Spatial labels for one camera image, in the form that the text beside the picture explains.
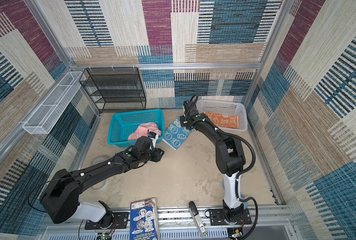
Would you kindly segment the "blue bunny pattern towel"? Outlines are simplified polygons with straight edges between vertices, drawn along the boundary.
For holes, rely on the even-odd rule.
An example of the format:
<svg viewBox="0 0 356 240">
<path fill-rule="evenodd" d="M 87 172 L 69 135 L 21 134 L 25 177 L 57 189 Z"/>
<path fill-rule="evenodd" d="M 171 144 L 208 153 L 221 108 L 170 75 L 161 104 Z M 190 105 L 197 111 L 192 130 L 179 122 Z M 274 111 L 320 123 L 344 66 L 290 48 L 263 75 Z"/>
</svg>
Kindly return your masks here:
<svg viewBox="0 0 356 240">
<path fill-rule="evenodd" d="M 193 131 L 187 130 L 181 126 L 180 117 L 178 117 L 165 131 L 163 142 L 172 149 L 177 150 L 188 139 Z"/>
</svg>

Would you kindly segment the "orange bunny pattern towel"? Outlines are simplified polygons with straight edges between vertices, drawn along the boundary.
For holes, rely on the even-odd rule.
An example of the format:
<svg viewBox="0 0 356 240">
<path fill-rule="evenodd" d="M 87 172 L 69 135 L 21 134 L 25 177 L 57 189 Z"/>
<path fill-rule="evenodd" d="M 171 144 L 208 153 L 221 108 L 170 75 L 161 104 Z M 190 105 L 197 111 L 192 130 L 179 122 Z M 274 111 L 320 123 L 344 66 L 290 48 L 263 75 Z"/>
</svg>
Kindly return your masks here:
<svg viewBox="0 0 356 240">
<path fill-rule="evenodd" d="M 237 129 L 239 127 L 239 117 L 234 115 L 224 115 L 206 111 L 205 114 L 218 127 Z"/>
</svg>

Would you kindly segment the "pink terry towel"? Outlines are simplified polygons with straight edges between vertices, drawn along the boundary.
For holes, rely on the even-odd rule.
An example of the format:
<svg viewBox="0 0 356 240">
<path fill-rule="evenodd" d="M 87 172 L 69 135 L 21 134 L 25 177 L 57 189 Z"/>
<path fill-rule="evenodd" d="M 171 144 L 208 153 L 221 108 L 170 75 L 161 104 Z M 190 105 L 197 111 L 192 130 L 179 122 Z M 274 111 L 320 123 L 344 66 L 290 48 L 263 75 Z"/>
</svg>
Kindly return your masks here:
<svg viewBox="0 0 356 240">
<path fill-rule="evenodd" d="M 143 123 L 137 127 L 134 133 L 129 135 L 128 141 L 135 141 L 140 137 L 147 137 L 149 132 L 156 133 L 159 137 L 162 136 L 162 131 L 159 130 L 156 123 Z"/>
</svg>

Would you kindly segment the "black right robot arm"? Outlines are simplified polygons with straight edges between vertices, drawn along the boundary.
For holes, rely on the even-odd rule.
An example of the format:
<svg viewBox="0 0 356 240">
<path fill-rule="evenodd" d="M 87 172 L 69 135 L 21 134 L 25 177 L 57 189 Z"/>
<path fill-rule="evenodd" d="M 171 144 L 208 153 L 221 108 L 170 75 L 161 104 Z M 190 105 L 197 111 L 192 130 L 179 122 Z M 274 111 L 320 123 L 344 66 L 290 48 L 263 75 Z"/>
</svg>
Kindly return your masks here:
<svg viewBox="0 0 356 240">
<path fill-rule="evenodd" d="M 207 115 L 200 113 L 197 110 L 197 101 L 198 96 L 194 95 L 183 103 L 184 114 L 180 117 L 181 126 L 202 133 L 214 144 L 216 165 L 224 176 L 223 215 L 227 224 L 234 224 L 245 213 L 247 202 L 253 199 L 243 199 L 240 178 L 254 167 L 256 153 L 247 140 L 224 132 Z"/>
</svg>

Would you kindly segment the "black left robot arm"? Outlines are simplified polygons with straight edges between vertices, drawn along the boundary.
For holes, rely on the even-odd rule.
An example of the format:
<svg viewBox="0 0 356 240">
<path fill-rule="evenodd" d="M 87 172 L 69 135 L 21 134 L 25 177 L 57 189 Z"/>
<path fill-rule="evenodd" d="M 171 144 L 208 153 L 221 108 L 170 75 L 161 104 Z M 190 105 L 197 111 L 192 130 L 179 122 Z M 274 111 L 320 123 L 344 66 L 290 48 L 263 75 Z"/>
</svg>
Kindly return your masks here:
<svg viewBox="0 0 356 240">
<path fill-rule="evenodd" d="M 140 168 L 147 162 L 157 163 L 164 153 L 155 147 L 151 138 L 140 137 L 135 145 L 104 162 L 73 172 L 57 171 L 41 195 L 40 203 L 54 224 L 86 220 L 101 229 L 112 228 L 115 219 L 109 206 L 103 201 L 82 201 L 80 194 L 112 176 Z"/>
</svg>

